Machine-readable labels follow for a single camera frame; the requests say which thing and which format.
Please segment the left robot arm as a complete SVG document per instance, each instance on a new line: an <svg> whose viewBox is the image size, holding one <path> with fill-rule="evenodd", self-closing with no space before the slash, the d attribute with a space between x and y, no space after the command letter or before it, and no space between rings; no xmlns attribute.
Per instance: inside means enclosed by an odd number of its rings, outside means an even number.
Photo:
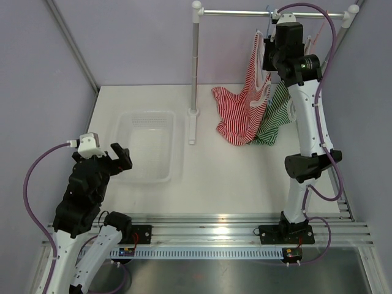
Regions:
<svg viewBox="0 0 392 294"><path fill-rule="evenodd" d="M49 293L86 293L110 251L116 244L127 243L132 237L132 219L111 212L87 253L79 259L81 247L100 213L111 176L132 168L129 150L111 144L117 159L105 153L89 159L73 153L76 161L62 202L56 208L53 239L56 264L51 271Z"/></svg>

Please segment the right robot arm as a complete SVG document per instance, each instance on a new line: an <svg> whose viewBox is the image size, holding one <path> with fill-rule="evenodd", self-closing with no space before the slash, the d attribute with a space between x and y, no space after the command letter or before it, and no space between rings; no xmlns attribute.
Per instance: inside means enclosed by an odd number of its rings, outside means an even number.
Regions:
<svg viewBox="0 0 392 294"><path fill-rule="evenodd" d="M300 151L287 156L285 170L290 177L288 199L276 225L260 225L262 244L314 244L309 220L305 216L311 189L322 173L342 160L328 138L323 114L322 70L316 55L306 55L303 25L278 23L274 35L264 40L263 68L276 71L284 82L295 108Z"/></svg>

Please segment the clear plastic basket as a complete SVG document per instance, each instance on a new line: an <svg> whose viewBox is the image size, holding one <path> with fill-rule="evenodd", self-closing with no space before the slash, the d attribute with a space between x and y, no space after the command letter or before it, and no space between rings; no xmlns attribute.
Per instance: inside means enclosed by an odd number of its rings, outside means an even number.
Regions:
<svg viewBox="0 0 392 294"><path fill-rule="evenodd" d="M118 118L112 142L127 148L133 166L116 179L132 184L164 183L172 175L176 116L172 111L130 111Z"/></svg>

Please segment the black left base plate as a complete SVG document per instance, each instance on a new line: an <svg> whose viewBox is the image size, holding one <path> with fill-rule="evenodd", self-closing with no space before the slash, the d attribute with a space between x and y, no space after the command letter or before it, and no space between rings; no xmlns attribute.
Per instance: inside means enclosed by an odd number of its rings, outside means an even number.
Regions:
<svg viewBox="0 0 392 294"><path fill-rule="evenodd" d="M152 225L133 225L130 234L130 244L137 243L138 245L149 245L151 244L152 238Z"/></svg>

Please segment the pink wire hanger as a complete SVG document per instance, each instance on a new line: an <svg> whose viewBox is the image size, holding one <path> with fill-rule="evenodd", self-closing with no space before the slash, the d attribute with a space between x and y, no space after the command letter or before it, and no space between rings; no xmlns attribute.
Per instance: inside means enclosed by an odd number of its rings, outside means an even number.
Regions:
<svg viewBox="0 0 392 294"><path fill-rule="evenodd" d="M313 45L315 45L315 44L317 43L317 41L318 41L318 39L319 39L319 37L320 37L320 34L321 34L321 32L322 32L322 30L323 30L323 28L324 28L326 22L327 22L327 20L324 19L324 20L323 20L323 23L321 24L321 26L320 26L319 30L317 31L315 37L313 38L313 42L312 42Z"/></svg>

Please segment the metal clothes rack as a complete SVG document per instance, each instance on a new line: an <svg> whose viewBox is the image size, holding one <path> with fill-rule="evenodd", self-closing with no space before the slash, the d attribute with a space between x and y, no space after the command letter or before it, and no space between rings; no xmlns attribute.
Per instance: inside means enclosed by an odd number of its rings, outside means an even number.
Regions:
<svg viewBox="0 0 392 294"><path fill-rule="evenodd" d="M335 36L335 46L330 49L325 59L322 62L322 72L326 70L327 64L332 60L333 55L337 52L340 44L347 35L355 17L364 5L364 1L356 1L350 5L346 11L339 13L329 13L331 19L341 20L341 27ZM282 11L284 9L271 10L266 8L264 11L245 11L245 10L208 10L205 9L200 1L193 1L192 3L192 83L190 108L188 109L189 116L189 134L188 143L190 145L196 144L197 140L197 118L199 110L197 108L197 87L198 87L198 44L199 44L199 30L200 19L202 16L234 16L234 17L267 17L269 21L276 21L283 17Z"/></svg>

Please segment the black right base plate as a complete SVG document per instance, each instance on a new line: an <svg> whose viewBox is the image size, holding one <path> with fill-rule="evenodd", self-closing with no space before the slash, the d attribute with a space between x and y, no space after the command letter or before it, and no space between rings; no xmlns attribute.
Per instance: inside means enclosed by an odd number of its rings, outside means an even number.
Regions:
<svg viewBox="0 0 392 294"><path fill-rule="evenodd" d="M278 225L259 225L257 228L263 245L312 245L315 244L310 225L293 232L283 232Z"/></svg>

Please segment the green striped tank top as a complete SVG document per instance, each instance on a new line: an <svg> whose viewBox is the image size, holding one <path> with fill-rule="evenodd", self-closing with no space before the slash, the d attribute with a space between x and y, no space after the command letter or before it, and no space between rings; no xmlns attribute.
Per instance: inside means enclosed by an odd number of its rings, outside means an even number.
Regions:
<svg viewBox="0 0 392 294"><path fill-rule="evenodd" d="M262 70L264 52L263 34L257 31L244 84L244 90L250 94L249 129L255 133L248 144L272 146L280 126L294 122L295 114L292 112L293 101L284 81L277 84L273 95L270 94L271 74Z"/></svg>

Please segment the aluminium mounting rail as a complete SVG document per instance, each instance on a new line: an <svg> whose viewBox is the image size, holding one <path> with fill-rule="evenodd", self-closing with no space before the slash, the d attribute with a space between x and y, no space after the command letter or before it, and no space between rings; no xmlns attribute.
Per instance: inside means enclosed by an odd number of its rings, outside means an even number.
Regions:
<svg viewBox="0 0 392 294"><path fill-rule="evenodd" d="M372 247L368 225L353 219L345 200L338 201L337 207L338 213L310 221L314 245ZM157 247L256 247L261 245L258 226L279 220L279 213L142 213L111 203L103 209L127 214L136 225L151 225L150 245Z"/></svg>

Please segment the red striped tank top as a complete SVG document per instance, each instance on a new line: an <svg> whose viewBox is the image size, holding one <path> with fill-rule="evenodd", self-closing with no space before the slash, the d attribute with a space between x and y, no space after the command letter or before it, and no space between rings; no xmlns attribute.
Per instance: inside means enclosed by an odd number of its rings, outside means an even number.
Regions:
<svg viewBox="0 0 392 294"><path fill-rule="evenodd" d="M235 146L246 145L254 139L266 112L271 73L263 69L264 53L263 34L257 30L242 90L233 93L223 86L211 90L220 116L216 130Z"/></svg>

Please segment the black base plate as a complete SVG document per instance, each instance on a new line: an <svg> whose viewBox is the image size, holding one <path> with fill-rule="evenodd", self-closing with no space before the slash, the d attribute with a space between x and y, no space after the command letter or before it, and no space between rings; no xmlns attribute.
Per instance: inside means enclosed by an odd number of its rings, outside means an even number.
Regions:
<svg viewBox="0 0 392 294"><path fill-rule="evenodd" d="M152 238L152 225L133 225L130 234L130 244L137 243L138 245L149 245L151 244Z"/></svg>
<svg viewBox="0 0 392 294"><path fill-rule="evenodd" d="M257 228L263 245L312 245L315 244L310 225L293 232L283 232L278 225L259 225Z"/></svg>

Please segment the blue wire hanger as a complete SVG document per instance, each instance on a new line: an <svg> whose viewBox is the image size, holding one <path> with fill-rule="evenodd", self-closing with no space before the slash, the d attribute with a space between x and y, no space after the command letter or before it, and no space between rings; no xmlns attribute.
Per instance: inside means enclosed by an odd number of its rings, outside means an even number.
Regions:
<svg viewBox="0 0 392 294"><path fill-rule="evenodd" d="M266 6L266 11L268 12L268 26L267 26L267 30L266 30L266 36L268 37L270 35L270 27L272 24L272 16L273 16L273 10L270 7L270 5Z"/></svg>

